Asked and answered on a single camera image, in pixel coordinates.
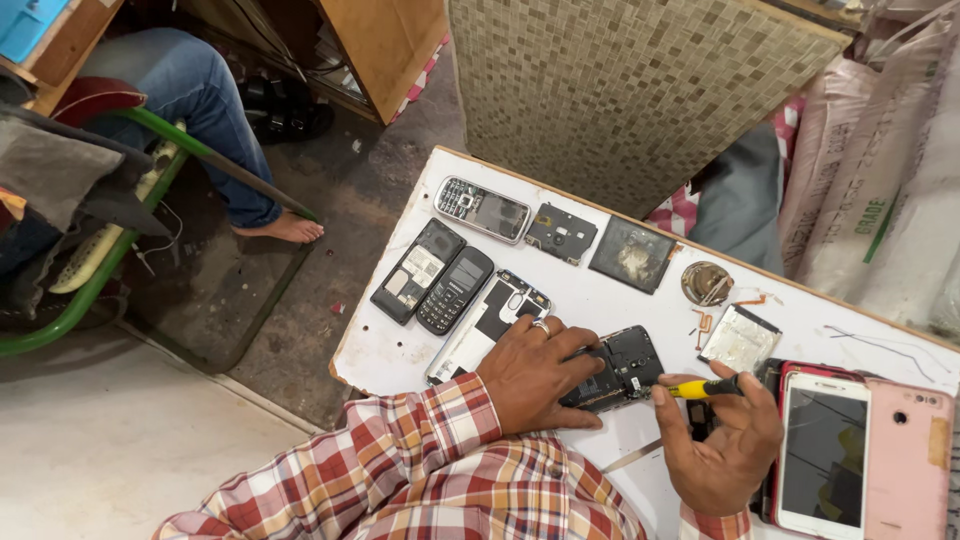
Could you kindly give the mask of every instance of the mosaic tile panel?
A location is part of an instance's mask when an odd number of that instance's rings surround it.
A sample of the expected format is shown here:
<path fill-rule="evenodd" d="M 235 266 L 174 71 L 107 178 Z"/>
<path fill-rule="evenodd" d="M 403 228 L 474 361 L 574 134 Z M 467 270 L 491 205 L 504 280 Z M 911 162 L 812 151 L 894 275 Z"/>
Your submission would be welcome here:
<path fill-rule="evenodd" d="M 748 0 L 448 0 L 470 152 L 642 218 L 849 40 Z"/>

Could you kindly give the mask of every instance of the phone keypad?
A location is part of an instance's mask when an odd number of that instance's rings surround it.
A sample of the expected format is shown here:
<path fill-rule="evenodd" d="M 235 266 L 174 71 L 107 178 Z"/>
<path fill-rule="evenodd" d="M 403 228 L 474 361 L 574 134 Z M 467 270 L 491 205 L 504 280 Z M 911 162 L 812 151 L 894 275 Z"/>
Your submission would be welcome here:
<path fill-rule="evenodd" d="M 420 305 L 420 316 L 438 331 L 446 331 L 460 316 L 465 304 L 453 289 L 437 286 Z"/>
<path fill-rule="evenodd" d="M 460 203 L 472 204 L 473 195 L 476 191 L 476 186 L 467 184 L 456 178 L 451 178 L 450 181 L 446 183 L 446 187 L 441 194 L 440 202 L 437 206 L 443 213 L 448 213 L 460 219 L 466 219 L 469 206 L 461 206 Z"/>

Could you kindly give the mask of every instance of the blue box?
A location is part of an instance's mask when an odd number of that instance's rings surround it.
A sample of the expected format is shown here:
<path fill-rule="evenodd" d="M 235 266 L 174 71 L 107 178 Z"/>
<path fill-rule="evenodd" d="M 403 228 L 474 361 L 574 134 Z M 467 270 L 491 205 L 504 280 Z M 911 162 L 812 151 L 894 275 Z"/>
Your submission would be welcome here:
<path fill-rule="evenodd" d="M 69 0 L 0 0 L 0 55 L 27 59 Z"/>

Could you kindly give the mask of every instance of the white floor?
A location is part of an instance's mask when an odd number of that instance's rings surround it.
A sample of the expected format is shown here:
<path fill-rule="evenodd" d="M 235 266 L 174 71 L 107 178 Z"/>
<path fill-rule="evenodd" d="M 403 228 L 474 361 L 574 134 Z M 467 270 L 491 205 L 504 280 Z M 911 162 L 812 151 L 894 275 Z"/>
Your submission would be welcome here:
<path fill-rule="evenodd" d="M 0 537 L 149 538 L 302 427 L 117 329 L 0 358 Z"/>

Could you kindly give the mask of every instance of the white workbench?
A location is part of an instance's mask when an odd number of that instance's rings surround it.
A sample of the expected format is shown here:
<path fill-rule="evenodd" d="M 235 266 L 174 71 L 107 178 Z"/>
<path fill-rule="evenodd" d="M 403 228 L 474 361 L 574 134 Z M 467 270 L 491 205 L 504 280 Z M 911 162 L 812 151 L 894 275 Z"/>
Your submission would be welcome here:
<path fill-rule="evenodd" d="M 697 332 L 691 334 L 691 331 L 698 327 L 700 315 L 692 309 L 702 309 L 717 321 L 731 302 L 756 300 L 763 293 L 767 295 L 765 304 L 746 308 L 783 332 L 774 357 L 868 370 L 891 380 L 942 390 L 950 395 L 957 393 L 960 353 L 925 335 L 858 312 L 703 248 L 685 243 L 674 254 L 660 288 L 653 295 L 589 270 L 588 263 L 610 219 L 608 210 L 440 147 L 433 151 L 423 168 L 364 293 L 364 300 L 355 310 L 347 333 L 330 360 L 330 371 L 335 377 L 367 393 L 391 395 L 425 389 L 423 370 L 444 344 L 444 337 L 421 327 L 416 317 L 402 327 L 370 303 L 369 298 L 427 221 L 438 216 L 432 207 L 433 195 L 450 175 L 513 197 L 530 205 L 534 212 L 541 203 L 548 202 L 595 224 L 598 233 L 593 245 L 580 266 L 575 267 L 522 241 L 511 246 L 444 220 L 469 245 L 490 257 L 498 268 L 509 269 L 547 295 L 554 304 L 553 314 L 568 326 L 590 328 L 603 335 L 642 325 L 650 333 L 667 373 L 711 375 L 696 357 Z M 722 306 L 696 307 L 681 291 L 681 274 L 698 260 L 715 262 L 733 277 L 734 288 Z M 841 332 L 827 327 L 855 334 L 859 339 L 837 337 Z M 660 438 L 652 405 L 629 405 L 604 413 L 601 418 L 605 426 L 600 431 L 561 433 L 569 446 L 601 469 Z M 608 478 L 639 512 L 648 534 L 656 538 L 676 538 L 679 499 L 666 475 L 662 450 L 608 473 Z M 757 538 L 793 537 L 764 526 L 759 519 L 754 521 Z"/>

